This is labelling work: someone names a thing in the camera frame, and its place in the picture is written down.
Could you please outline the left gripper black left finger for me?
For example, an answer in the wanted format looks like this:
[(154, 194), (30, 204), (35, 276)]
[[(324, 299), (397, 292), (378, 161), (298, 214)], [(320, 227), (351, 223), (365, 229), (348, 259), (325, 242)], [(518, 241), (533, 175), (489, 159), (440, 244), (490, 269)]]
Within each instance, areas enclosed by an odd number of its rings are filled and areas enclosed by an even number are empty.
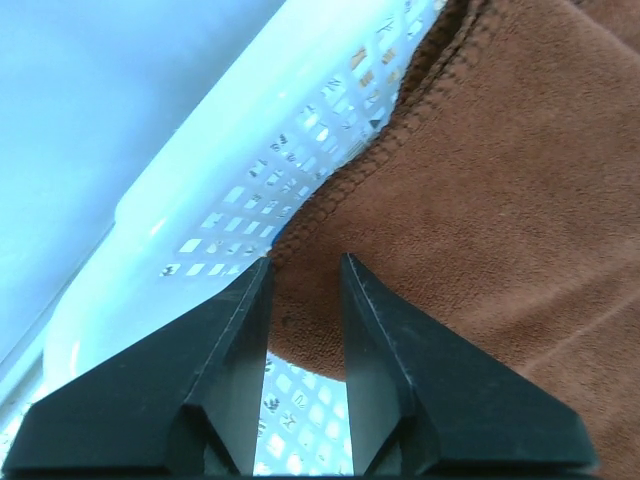
[(273, 270), (226, 289), (36, 402), (13, 475), (249, 475)]

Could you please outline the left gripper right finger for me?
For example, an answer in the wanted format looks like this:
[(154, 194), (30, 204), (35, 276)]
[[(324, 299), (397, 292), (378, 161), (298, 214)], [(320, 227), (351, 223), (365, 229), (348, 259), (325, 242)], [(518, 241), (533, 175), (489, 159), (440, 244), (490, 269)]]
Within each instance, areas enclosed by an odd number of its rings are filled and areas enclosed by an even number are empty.
[(358, 475), (591, 475), (581, 417), (340, 262), (348, 413)]

